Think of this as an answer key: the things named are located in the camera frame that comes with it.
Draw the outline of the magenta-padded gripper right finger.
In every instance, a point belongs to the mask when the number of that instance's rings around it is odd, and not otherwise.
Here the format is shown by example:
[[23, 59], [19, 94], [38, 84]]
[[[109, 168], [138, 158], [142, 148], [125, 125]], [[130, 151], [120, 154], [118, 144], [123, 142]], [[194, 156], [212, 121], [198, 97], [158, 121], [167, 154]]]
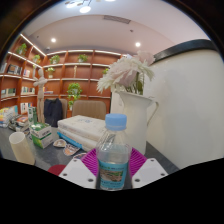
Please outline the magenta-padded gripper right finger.
[[133, 188], [141, 188], [168, 175], [155, 158], [147, 159], [135, 148], [129, 159], [129, 173]]

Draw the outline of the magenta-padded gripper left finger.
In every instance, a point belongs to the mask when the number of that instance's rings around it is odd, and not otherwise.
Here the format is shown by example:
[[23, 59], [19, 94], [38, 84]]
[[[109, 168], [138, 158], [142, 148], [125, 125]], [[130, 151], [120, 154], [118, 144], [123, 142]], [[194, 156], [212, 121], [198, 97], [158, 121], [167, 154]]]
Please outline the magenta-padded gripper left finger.
[[92, 149], [81, 159], [73, 158], [59, 176], [78, 186], [95, 189], [98, 172], [96, 150]]

